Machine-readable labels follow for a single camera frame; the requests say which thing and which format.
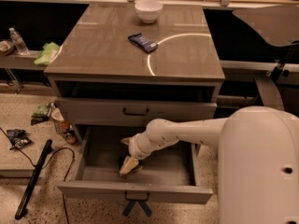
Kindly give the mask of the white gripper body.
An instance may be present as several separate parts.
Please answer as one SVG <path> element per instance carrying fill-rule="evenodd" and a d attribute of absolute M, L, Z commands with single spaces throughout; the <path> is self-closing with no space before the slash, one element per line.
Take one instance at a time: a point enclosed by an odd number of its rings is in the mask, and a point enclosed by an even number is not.
<path fill-rule="evenodd" d="M 138 160 L 146 159 L 156 148 L 146 132 L 138 133 L 129 138 L 129 154 Z"/>

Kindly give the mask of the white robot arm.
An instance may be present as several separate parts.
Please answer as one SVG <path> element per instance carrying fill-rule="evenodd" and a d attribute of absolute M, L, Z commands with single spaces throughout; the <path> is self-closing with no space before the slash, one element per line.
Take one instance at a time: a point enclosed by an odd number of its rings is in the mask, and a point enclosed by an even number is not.
<path fill-rule="evenodd" d="M 218 150 L 219 224 L 299 224 L 299 118 L 249 106 L 224 119 L 154 119 L 121 140 L 129 174 L 152 152 L 187 143 Z"/>

